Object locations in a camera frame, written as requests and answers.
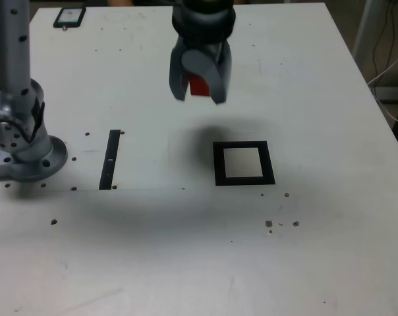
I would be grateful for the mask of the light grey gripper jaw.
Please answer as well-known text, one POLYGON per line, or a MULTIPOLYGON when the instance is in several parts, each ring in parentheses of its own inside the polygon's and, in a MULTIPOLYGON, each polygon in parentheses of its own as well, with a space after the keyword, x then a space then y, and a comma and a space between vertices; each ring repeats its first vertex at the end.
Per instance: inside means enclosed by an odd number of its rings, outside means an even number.
POLYGON ((215 104, 225 103, 231 78, 231 48, 223 53, 189 49, 182 56, 188 72, 192 96, 210 97, 215 104))

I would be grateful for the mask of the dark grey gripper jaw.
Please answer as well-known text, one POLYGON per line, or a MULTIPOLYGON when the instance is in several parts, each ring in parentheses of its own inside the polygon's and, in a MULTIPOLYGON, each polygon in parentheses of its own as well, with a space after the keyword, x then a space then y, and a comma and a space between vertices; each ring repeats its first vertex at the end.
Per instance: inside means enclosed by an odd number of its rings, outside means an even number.
POLYGON ((179 101, 185 100, 188 87, 188 73, 182 64, 182 56, 185 50, 184 43, 177 42, 170 57, 169 87, 175 99, 179 101))

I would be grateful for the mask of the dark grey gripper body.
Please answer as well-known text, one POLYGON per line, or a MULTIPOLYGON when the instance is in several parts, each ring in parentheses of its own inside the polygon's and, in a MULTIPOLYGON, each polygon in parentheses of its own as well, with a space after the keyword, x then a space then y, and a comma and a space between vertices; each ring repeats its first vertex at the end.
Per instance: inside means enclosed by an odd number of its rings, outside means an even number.
POLYGON ((201 43, 184 39, 179 36, 177 39, 177 44, 181 45, 186 50, 197 49, 207 53, 223 53, 226 49, 230 50, 230 46, 227 41, 223 41, 221 43, 201 43))

